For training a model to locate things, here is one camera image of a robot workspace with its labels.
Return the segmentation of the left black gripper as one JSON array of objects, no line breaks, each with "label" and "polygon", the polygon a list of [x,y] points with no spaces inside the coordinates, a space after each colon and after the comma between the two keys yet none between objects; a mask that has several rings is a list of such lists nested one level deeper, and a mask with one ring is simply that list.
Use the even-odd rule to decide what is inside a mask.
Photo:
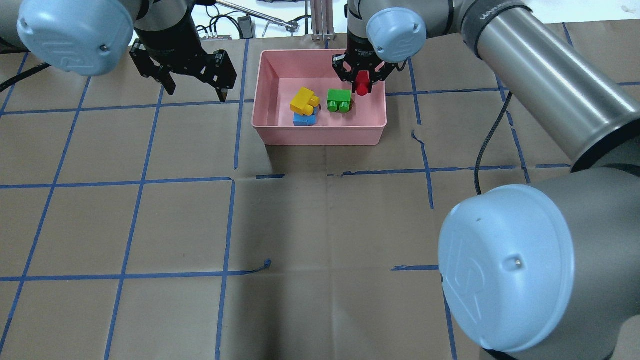
[{"label": "left black gripper", "polygon": [[221,103],[227,101],[237,71],[226,50],[206,54],[191,10],[150,10],[135,21],[134,30],[140,44],[133,44],[129,55],[142,77],[153,78],[173,96],[170,72],[192,76],[213,87]]}]

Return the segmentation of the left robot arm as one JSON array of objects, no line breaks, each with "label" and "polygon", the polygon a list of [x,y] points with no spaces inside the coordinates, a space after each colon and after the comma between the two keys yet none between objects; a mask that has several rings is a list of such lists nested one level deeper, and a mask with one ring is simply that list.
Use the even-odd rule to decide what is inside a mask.
[{"label": "left robot arm", "polygon": [[3,0],[1,52],[43,61],[2,83],[10,86],[49,67],[82,76],[113,71],[129,53],[138,73],[172,95],[172,75],[210,85],[221,102],[237,72],[226,50],[207,53],[192,18],[213,0]]}]

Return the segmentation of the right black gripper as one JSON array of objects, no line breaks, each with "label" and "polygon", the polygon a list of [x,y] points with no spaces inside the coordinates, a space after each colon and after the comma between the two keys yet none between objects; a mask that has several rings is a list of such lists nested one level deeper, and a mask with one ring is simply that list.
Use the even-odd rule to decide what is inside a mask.
[{"label": "right black gripper", "polygon": [[342,82],[352,85],[355,84],[359,71],[367,71],[370,94],[374,84],[386,81],[393,71],[400,72],[401,64],[383,61],[368,39],[348,35],[344,53],[334,54],[332,57],[332,68]]}]

